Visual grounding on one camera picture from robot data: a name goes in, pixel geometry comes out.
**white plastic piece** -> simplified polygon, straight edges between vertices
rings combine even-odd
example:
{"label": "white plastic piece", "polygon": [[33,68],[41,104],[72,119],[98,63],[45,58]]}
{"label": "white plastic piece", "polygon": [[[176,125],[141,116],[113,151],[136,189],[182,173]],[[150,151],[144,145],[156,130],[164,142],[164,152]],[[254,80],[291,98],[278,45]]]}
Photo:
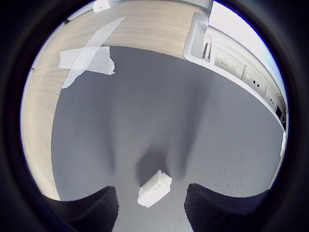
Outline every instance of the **white plastic piece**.
{"label": "white plastic piece", "polygon": [[149,208],[170,191],[172,178],[161,170],[157,171],[139,190],[138,204]]}
{"label": "white plastic piece", "polygon": [[99,11],[103,11],[103,10],[106,10],[106,9],[109,9],[111,6],[110,4],[108,3],[107,0],[97,0],[93,3],[93,11],[96,13],[96,12],[99,12]]}

